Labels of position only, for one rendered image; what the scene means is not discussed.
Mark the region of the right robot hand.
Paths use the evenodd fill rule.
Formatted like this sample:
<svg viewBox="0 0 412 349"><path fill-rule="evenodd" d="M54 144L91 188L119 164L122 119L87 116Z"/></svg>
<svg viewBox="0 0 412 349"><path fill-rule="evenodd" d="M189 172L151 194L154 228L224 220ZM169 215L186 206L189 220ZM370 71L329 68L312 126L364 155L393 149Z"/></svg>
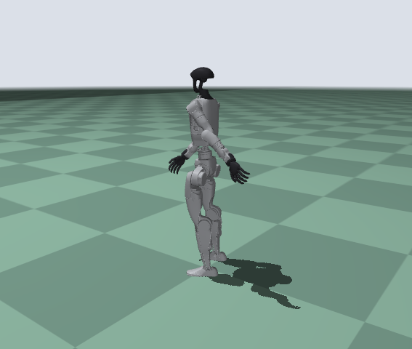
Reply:
<svg viewBox="0 0 412 349"><path fill-rule="evenodd" d="M181 156L178 157L174 157L173 159L171 159L169 161L169 170L171 168L171 172L174 169L173 173L175 174L176 168L177 168L177 175L178 175L178 171L180 169L180 167L184 164L185 159L188 160L189 158L187 158L186 156L184 156L187 153L187 149L185 149L182 153ZM173 165L173 166L172 166ZM172 167L171 167L172 166Z"/></svg>

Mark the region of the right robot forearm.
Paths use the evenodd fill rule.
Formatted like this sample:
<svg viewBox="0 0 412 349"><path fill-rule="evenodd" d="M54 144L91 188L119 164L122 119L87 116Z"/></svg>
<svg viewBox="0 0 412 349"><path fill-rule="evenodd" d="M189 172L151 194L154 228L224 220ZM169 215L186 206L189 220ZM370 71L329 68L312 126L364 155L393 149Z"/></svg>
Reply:
<svg viewBox="0 0 412 349"><path fill-rule="evenodd" d="M189 144L189 146L186 148L187 149L187 153L184 155L187 158L190 158L199 148L199 146L195 146L193 145L193 142L191 142L191 144Z"/></svg>

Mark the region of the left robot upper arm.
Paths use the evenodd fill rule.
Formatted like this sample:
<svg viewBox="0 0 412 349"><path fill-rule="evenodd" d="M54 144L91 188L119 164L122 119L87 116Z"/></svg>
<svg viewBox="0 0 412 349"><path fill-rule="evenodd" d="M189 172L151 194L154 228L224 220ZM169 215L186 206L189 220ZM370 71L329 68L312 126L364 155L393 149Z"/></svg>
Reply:
<svg viewBox="0 0 412 349"><path fill-rule="evenodd" d="M197 100L194 100L193 102L191 102L186 107L186 109L187 109L187 112L193 117L196 124L199 127L201 127L203 129L203 131L204 130L209 130L210 132L212 132L214 134L214 130L212 129L212 127L211 127L210 123L208 122L207 118L204 116L204 113L202 111L202 106Z"/></svg>

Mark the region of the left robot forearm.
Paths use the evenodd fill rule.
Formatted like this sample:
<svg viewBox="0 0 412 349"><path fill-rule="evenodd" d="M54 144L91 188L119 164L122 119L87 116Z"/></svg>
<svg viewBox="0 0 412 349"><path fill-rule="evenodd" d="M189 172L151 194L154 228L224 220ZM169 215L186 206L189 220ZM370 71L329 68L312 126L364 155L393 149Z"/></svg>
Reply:
<svg viewBox="0 0 412 349"><path fill-rule="evenodd" d="M220 139L210 132L209 130L204 130L201 134L201 137L209 143L210 147L215 150L217 153L218 157L224 160L224 162L227 163L227 161L230 159L229 157L229 150L224 147L224 145L220 142Z"/></svg>

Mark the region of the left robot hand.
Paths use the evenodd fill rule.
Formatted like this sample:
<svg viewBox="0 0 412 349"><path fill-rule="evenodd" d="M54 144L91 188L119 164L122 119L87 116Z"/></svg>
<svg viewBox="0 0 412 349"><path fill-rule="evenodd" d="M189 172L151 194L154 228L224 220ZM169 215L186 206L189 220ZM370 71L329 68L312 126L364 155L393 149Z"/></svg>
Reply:
<svg viewBox="0 0 412 349"><path fill-rule="evenodd" d="M244 182L247 182L247 180L244 180L242 177L248 179L249 177L245 176L244 174L249 175L250 173L244 171L244 170L241 168L241 166L236 162L236 159L235 159L235 157L233 156L233 154L229 153L228 155L229 155L230 159L227 161L227 163L226 163L226 162L225 162L225 163L226 163L226 165L227 165L228 167L230 167L230 168L229 168L229 171L230 171L230 176L231 176L232 180L233 180L234 182L237 181L237 182L239 182L240 184L244 184ZM242 174L242 172L243 172L244 174ZM239 180L238 178L239 178L240 180ZM241 182L241 180L244 181L244 182Z"/></svg>

